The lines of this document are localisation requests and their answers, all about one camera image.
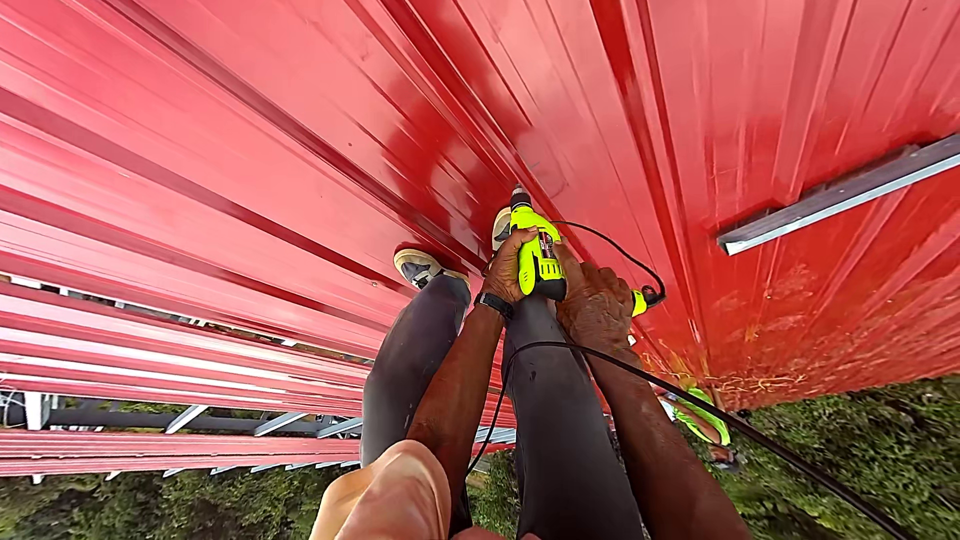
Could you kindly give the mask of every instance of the dark pants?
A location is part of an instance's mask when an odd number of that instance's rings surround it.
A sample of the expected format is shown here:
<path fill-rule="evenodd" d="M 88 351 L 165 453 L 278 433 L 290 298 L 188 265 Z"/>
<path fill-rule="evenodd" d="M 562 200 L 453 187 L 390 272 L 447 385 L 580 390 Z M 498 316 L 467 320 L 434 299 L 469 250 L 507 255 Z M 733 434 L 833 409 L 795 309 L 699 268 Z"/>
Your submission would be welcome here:
<path fill-rule="evenodd" d="M 463 281 L 439 276 L 397 317 L 364 386 L 364 465 L 406 436 L 469 301 Z M 504 358 L 533 341 L 564 341 L 539 296 L 516 304 Z M 517 536 L 642 538 L 640 514 L 584 362 L 569 350 L 543 347 L 521 353 L 512 371 L 507 395 L 516 414 L 522 506 Z M 467 508 L 465 493 L 454 504 L 451 534 L 469 526 Z"/>

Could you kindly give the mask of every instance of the power cord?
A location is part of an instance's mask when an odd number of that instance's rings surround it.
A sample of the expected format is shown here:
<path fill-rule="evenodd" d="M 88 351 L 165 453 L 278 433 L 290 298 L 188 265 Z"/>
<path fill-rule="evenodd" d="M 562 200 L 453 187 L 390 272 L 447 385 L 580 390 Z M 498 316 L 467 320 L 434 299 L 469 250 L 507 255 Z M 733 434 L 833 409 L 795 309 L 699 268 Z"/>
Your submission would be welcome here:
<path fill-rule="evenodd" d="M 637 266 L 645 270 L 648 274 L 650 274 L 651 277 L 653 277 L 654 281 L 657 282 L 657 286 L 660 288 L 659 291 L 655 291 L 658 297 L 660 298 L 660 300 L 666 297 L 666 291 L 663 286 L 663 280 L 660 279 L 660 276 L 658 276 L 656 272 L 650 269 L 649 266 L 633 258 L 630 254 L 624 251 L 623 248 L 621 248 L 616 242 L 614 242 L 605 234 L 600 233 L 594 229 L 591 229 L 586 225 L 580 225 L 579 223 L 574 223 L 571 221 L 552 221 L 551 223 L 562 224 L 570 227 L 576 227 L 578 229 L 583 229 L 584 231 L 596 234 L 597 236 L 600 236 L 604 240 L 607 240 L 607 242 L 609 242 L 614 248 L 616 248 L 616 250 L 620 252 L 620 254 L 622 254 L 624 257 L 629 259 L 630 262 L 632 262 L 633 264 L 636 264 Z M 653 290 L 653 287 L 650 285 L 643 285 L 643 288 L 647 290 Z M 484 450 L 487 449 L 487 445 L 490 444 L 490 440 L 493 435 L 493 428 L 496 426 L 496 418 L 500 414 L 500 407 L 503 406 L 503 396 L 507 391 L 507 383 L 510 380 L 510 374 L 513 372 L 514 359 L 521 352 L 526 351 L 528 349 L 534 349 L 537 347 L 560 347 L 560 348 L 568 349 L 570 351 L 578 351 L 581 354 L 593 355 L 593 356 L 596 356 L 597 358 L 600 358 L 602 360 L 605 360 L 615 365 L 616 367 L 626 372 L 629 372 L 637 377 L 640 377 L 641 379 L 651 382 L 652 384 L 655 384 L 668 392 L 672 392 L 673 394 L 700 407 L 701 409 L 712 414 L 713 416 L 720 418 L 727 424 L 737 428 L 741 433 L 753 439 L 757 443 L 763 445 L 770 452 L 778 455 L 779 457 L 784 459 L 787 463 L 793 465 L 797 469 L 800 469 L 801 472 L 803 472 L 807 476 L 820 482 L 827 489 L 829 489 L 834 494 L 836 494 L 837 497 L 840 497 L 841 499 L 843 499 L 844 501 L 852 505 L 857 510 L 860 510 L 861 512 L 863 512 L 865 516 L 873 520 L 874 523 L 880 526 L 880 528 L 882 528 L 883 530 L 887 531 L 894 538 L 897 538 L 897 540 L 916 540 L 916 537 L 914 537 L 912 534 L 910 534 L 904 528 L 902 528 L 900 524 L 894 521 L 890 516 L 885 514 L 879 508 L 861 499 L 860 496 L 857 495 L 855 492 L 853 492 L 853 490 L 851 490 L 849 487 L 839 482 L 838 480 L 834 479 L 833 477 L 831 477 L 830 475 L 828 475 L 818 467 L 810 463 L 807 463 L 802 457 L 795 454 L 790 449 L 783 447 L 780 443 L 764 435 L 763 433 L 756 430 L 753 426 L 751 426 L 750 424 L 747 424 L 740 418 L 733 416 L 728 412 L 717 408 L 711 403 L 701 400 L 700 398 L 682 390 L 681 388 L 667 382 L 666 380 L 659 379 L 658 377 L 655 377 L 626 362 L 618 360 L 613 356 L 607 355 L 605 353 L 601 353 L 600 351 L 595 351 L 589 347 L 577 345 L 575 343 L 566 343 L 565 341 L 535 341 L 533 343 L 527 343 L 526 345 L 515 350 L 514 353 L 510 355 L 510 357 L 507 358 L 505 362 L 503 362 L 503 366 L 502 366 L 503 386 L 500 388 L 500 395 L 496 400 L 496 408 L 493 410 L 493 418 L 492 418 L 492 421 L 490 422 L 490 429 L 487 430 L 487 436 L 484 438 L 483 445 L 480 446 L 480 452 L 477 453 L 477 456 L 473 459 L 473 461 L 470 463 L 470 466 L 467 468 L 468 475 L 470 474 L 471 471 L 473 471 L 473 467 L 475 467 L 477 462 L 480 460 L 480 457 L 483 455 Z"/>

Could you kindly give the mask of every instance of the bush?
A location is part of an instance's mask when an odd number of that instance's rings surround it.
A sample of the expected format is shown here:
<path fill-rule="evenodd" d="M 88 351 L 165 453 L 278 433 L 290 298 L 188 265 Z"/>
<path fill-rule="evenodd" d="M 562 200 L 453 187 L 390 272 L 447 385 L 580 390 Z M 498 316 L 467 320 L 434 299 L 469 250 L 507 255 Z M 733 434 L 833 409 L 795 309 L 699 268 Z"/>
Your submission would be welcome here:
<path fill-rule="evenodd" d="M 919 538 L 960 530 L 960 378 L 919 380 L 749 413 L 750 422 L 890 513 Z M 702 443 L 685 431 L 694 450 Z M 709 469 L 757 540 L 887 540 L 866 517 L 756 443 L 733 434 L 743 472 Z M 513 538 L 513 453 L 468 486 L 474 523 Z M 303 539 L 339 467 L 211 477 L 184 471 L 0 479 L 0 539 Z"/>
<path fill-rule="evenodd" d="M 487 455 L 490 470 L 482 476 L 483 487 L 467 485 L 470 515 L 473 524 L 502 534 L 516 536 L 516 522 L 520 517 L 520 501 L 516 491 L 514 452 L 511 450 Z"/>
<path fill-rule="evenodd" d="M 960 378 L 822 396 L 746 415 L 756 428 L 847 484 L 917 537 L 958 538 Z M 681 430 L 706 463 L 704 444 L 686 427 Z M 756 540 L 888 540 L 859 511 L 779 457 L 735 431 L 732 439 L 746 456 L 743 472 L 708 469 Z M 468 490 L 474 521 L 513 538 L 516 481 L 502 480 L 513 476 L 513 456 L 492 457 L 495 468 L 486 489 Z"/>

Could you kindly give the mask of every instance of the shoe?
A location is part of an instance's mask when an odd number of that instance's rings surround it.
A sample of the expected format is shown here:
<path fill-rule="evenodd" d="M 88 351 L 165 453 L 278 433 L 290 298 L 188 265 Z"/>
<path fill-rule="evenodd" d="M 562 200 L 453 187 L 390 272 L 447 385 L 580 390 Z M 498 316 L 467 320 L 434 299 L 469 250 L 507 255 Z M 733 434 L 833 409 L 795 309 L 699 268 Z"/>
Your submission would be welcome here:
<path fill-rule="evenodd" d="M 510 207 L 506 207 L 496 214 L 493 219 L 493 252 L 500 249 L 503 242 L 510 236 Z"/>
<path fill-rule="evenodd" d="M 463 280 L 467 287 L 470 287 L 470 280 L 466 274 L 443 268 L 435 258 L 421 250 L 405 249 L 396 252 L 394 266 L 404 280 L 420 290 L 440 275 Z"/>

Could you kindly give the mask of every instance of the watch strap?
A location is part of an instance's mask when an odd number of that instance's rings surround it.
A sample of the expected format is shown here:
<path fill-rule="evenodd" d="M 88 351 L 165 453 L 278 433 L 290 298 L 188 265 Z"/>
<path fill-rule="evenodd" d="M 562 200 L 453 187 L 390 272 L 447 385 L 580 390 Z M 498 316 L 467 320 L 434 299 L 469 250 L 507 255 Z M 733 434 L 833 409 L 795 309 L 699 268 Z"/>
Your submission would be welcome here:
<path fill-rule="evenodd" d="M 487 307 L 492 307 L 500 312 L 500 315 L 503 316 L 503 320 L 509 321 L 514 318 L 514 307 L 510 305 L 509 302 L 496 296 L 491 292 L 481 291 L 477 294 L 477 297 L 473 299 L 473 305 L 483 304 Z"/>

